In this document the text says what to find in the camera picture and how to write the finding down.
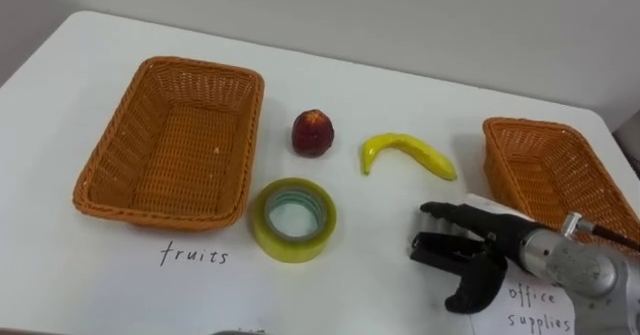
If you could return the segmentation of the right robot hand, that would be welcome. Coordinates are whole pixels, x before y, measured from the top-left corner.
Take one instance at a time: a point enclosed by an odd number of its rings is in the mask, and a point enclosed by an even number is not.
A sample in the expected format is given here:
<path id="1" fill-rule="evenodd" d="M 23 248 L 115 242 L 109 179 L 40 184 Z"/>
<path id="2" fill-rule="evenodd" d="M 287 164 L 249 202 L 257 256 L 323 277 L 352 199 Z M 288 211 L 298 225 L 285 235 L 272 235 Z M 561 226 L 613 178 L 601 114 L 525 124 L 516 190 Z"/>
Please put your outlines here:
<path id="1" fill-rule="evenodd" d="M 458 275 L 456 292 L 445 302 L 447 311 L 470 315 L 483 311 L 499 293 L 514 262 L 522 267 L 520 250 L 529 235 L 545 225 L 516 215 L 491 213 L 467 204 L 429 201 L 420 211 L 476 234 L 472 240 L 459 235 L 419 232 L 411 243 L 410 258 Z"/>

